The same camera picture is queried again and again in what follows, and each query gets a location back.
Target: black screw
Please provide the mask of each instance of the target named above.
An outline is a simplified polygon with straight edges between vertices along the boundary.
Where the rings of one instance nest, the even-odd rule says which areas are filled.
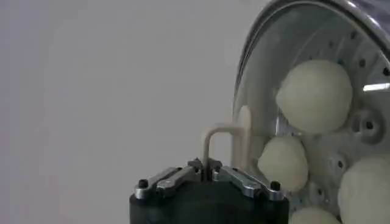
[[[367,121],[367,122],[366,122],[366,128],[367,128],[368,130],[371,130],[371,129],[374,128],[374,125],[372,125],[372,122],[371,122],[371,121]]]
[[[147,181],[147,179],[140,179],[138,182],[139,188],[147,188],[148,185],[149,185],[149,182]]]
[[[280,191],[280,183],[278,181],[271,182],[271,190]]]

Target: bolt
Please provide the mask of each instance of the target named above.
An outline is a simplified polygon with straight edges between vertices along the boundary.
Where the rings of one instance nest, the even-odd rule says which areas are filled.
[[[280,183],[278,181],[271,182],[271,190],[280,191]]]
[[[138,182],[138,187],[139,188],[147,188],[148,185],[149,185],[149,182],[147,181],[147,179],[141,179]]]

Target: ball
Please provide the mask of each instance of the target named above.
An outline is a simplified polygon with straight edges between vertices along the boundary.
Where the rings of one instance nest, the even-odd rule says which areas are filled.
[[[346,71],[326,60],[311,60],[296,66],[276,95],[276,103],[288,122],[312,134],[340,128],[351,101],[352,87]]]
[[[305,149],[295,137],[276,137],[265,146],[258,168],[270,181],[279,181],[282,188],[296,192],[308,179]]]
[[[289,224],[340,224],[331,213],[317,207],[307,207],[295,212]]]
[[[338,205],[344,224],[390,223],[390,155],[375,155],[343,176]]]

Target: screw head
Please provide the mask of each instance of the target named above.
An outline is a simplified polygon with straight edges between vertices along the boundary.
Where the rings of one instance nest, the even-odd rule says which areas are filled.
[[[139,188],[147,188],[149,185],[149,182],[147,179],[141,179],[138,181],[138,187]]]

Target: gray wall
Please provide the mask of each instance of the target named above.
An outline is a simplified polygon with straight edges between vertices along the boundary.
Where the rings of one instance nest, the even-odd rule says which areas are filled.
[[[128,223],[229,121],[256,0],[0,1],[0,223]],[[217,138],[229,162],[229,138]]]

